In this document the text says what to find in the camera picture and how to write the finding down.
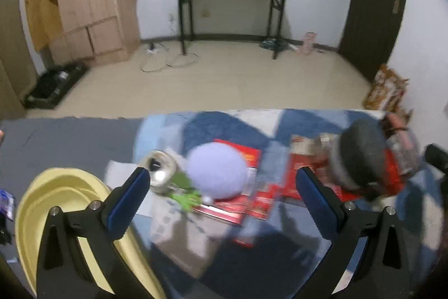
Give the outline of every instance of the blue gripper pad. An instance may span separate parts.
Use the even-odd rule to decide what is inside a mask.
[[[105,200],[102,221],[111,240],[123,237],[150,186],[149,171],[136,168],[123,186],[114,189]]]
[[[324,239],[334,241],[344,222],[341,201],[325,187],[310,168],[301,168],[296,175],[296,188]]]

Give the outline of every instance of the electrical cable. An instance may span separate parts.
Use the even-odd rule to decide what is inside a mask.
[[[177,60],[179,57],[182,58],[183,56],[188,55],[188,54],[190,54],[190,55],[194,55],[196,58],[195,58],[193,61],[187,62],[187,63],[185,63],[185,64],[181,64],[181,65],[173,65],[174,61]],[[199,60],[199,58],[200,58],[199,55],[198,55],[198,54],[195,54],[194,52],[186,52],[185,55],[183,55],[183,54],[178,54],[178,55],[177,55],[171,62],[167,62],[167,63],[166,63],[166,66],[168,66],[168,67],[170,67],[170,68],[185,68],[185,67],[187,67],[187,66],[189,66],[189,65],[194,64],[194,63],[197,62],[197,61]]]
[[[162,44],[162,43],[160,43],[160,42],[155,42],[155,43],[161,45],[161,46],[165,49],[165,51],[169,51],[169,48],[168,48],[167,46],[165,46],[164,44]],[[187,55],[187,54],[193,55],[193,56],[195,57],[195,59],[194,59],[193,61],[187,62],[187,63],[185,63],[185,64],[174,65],[174,62],[175,62],[179,57],[181,57],[181,56],[185,56],[185,55]],[[146,60],[145,63],[143,63],[143,64],[140,65],[140,70],[143,71],[143,72],[159,72],[159,71],[164,70],[164,69],[167,68],[167,67],[168,67],[168,68],[185,68],[185,67],[187,67],[187,66],[189,66],[189,65],[194,64],[195,62],[197,62],[197,61],[200,59],[200,56],[199,56],[198,54],[195,54],[194,52],[187,52],[187,53],[185,53],[185,55],[183,55],[183,54],[178,54],[178,55],[176,55],[171,61],[168,61],[168,60],[167,60],[167,56],[165,56],[165,61],[164,61],[164,65],[163,65],[163,66],[161,66],[161,67],[159,67],[159,68],[156,68],[156,69],[146,70],[144,67],[145,67],[145,66],[148,64],[148,62],[151,60],[151,57],[154,56],[154,54],[152,54],[152,55],[150,56],[150,58]]]
[[[167,47],[166,47],[165,45],[163,45],[162,43],[160,43],[160,42],[154,42],[154,43],[161,45],[161,46],[165,49],[165,51],[169,51],[169,48],[167,48]],[[147,60],[145,61],[145,63],[143,63],[143,64],[140,65],[140,70],[141,70],[141,71],[143,71],[143,72],[158,72],[158,71],[162,71],[163,69],[165,69],[165,68],[167,67],[167,64],[166,64],[166,56],[165,56],[165,61],[164,61],[164,65],[163,65],[163,66],[161,66],[161,67],[159,67],[159,68],[156,68],[156,69],[152,69],[152,70],[145,70],[144,67],[148,64],[148,62],[151,60],[152,57],[154,57],[154,54],[152,54],[152,55],[149,57],[149,59],[147,59]]]

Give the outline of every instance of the bed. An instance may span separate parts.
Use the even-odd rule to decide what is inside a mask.
[[[137,163],[155,148],[185,157],[192,148],[216,138],[260,149],[257,179],[278,180],[286,169],[292,134],[313,138],[320,132],[340,133],[359,118],[373,117],[360,111],[284,109],[174,113],[145,119],[4,121],[0,188],[19,201],[30,182],[47,168],[80,168],[104,179],[110,160]],[[363,200],[356,203],[368,208]],[[440,191],[431,170],[418,173],[388,204],[396,207],[404,222],[412,281],[419,282],[436,260],[443,220]],[[151,223],[147,216],[135,216],[134,227],[169,298],[290,298],[329,247],[304,207],[276,202],[252,249],[225,240],[207,270],[194,278],[151,245]],[[229,237],[238,229],[232,229]],[[20,264],[13,263],[15,247],[0,250],[26,285]],[[362,242],[349,264],[348,277],[361,250]]]

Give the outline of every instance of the beige floor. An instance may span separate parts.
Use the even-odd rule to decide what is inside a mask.
[[[142,45],[131,60],[91,69],[53,111],[31,110],[28,117],[143,117],[148,114],[250,108],[361,108],[369,84],[333,52],[277,60],[255,43],[195,41],[189,51],[200,59],[183,68],[144,73],[179,54],[179,43],[155,56]]]

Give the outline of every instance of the dark brown door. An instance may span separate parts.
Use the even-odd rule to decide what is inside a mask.
[[[367,80],[386,63],[402,24],[406,0],[351,0],[339,53]]]

